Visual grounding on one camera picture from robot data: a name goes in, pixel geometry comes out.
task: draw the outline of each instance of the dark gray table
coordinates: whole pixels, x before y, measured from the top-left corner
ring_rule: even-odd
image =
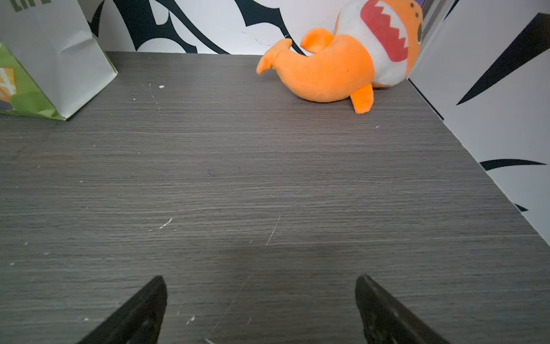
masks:
[[[74,343],[157,274],[160,343],[364,343],[361,273],[453,343],[548,342],[550,249],[409,83],[358,116],[258,57],[110,55],[71,121],[0,117],[2,343]]]

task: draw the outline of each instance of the paper bag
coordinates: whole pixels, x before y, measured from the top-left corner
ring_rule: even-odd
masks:
[[[64,121],[116,75],[76,0],[0,1],[0,113]]]

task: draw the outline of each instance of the green package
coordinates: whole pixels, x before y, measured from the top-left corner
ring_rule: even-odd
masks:
[[[0,113],[66,121],[1,42]]]

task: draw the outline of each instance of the stuffed animal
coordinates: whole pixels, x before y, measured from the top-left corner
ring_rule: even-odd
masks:
[[[415,1],[349,0],[334,35],[313,29],[302,39],[300,45],[314,55],[292,52],[292,40],[280,40],[256,72],[273,68],[292,92],[310,101],[351,97],[355,112],[365,113],[372,106],[373,87],[397,85],[409,75],[421,39],[422,8]]]

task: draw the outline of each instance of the scratch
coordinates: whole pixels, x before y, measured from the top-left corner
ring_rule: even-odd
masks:
[[[157,105],[157,108],[158,108],[158,111],[160,112],[161,111],[161,107],[158,105],[158,101],[155,99],[155,96],[153,94],[153,91],[151,91],[151,83],[149,83],[149,89],[147,89],[145,87],[145,85],[143,83],[140,83],[141,86],[143,86],[143,88],[147,91],[149,91],[149,93],[151,93],[151,97],[153,97],[153,100],[155,101],[155,104]]]
[[[275,228],[273,229],[273,232],[271,232],[271,236],[267,240],[266,246],[268,243],[270,243],[271,238],[273,237],[273,234],[275,233],[275,230],[277,229],[277,225],[279,224],[279,220],[281,219],[281,216],[279,215],[279,218],[277,219],[277,223],[275,223]]]
[[[239,289],[239,291],[237,292],[237,294],[235,295],[235,298],[233,299],[233,301],[231,301],[231,303],[229,304],[229,307],[227,307],[227,309],[225,310],[225,312],[223,312],[221,318],[218,320],[218,322],[216,323],[216,325],[214,325],[214,327],[212,328],[212,330],[210,330],[210,332],[208,332],[207,336],[209,334],[211,334],[215,329],[216,327],[218,327],[219,323],[222,322],[222,319],[223,317],[227,314],[227,312],[229,312],[231,306],[233,306],[233,304],[235,303],[235,300],[237,299],[237,297],[239,296],[241,290],[243,290],[244,286],[246,285],[246,283],[248,282],[248,280],[250,279],[250,276],[252,276],[252,274],[249,274],[248,277],[246,278],[246,281],[244,281],[243,285],[241,286],[241,288]]]
[[[168,222],[166,222],[164,225],[160,226],[158,229],[161,230],[163,228],[165,228],[171,221],[172,221],[173,217],[170,218],[170,220],[168,220]]]
[[[254,36],[252,36],[252,35],[250,35],[250,34],[247,34],[247,33],[244,32],[244,31],[241,31],[241,32],[242,32],[243,34],[245,34],[246,36],[252,37],[253,40],[255,40],[256,42],[258,42],[258,43],[261,44],[261,45],[265,45],[266,47],[272,47],[272,46],[273,46],[273,44],[265,44],[265,43],[260,42],[256,37],[254,37]]]

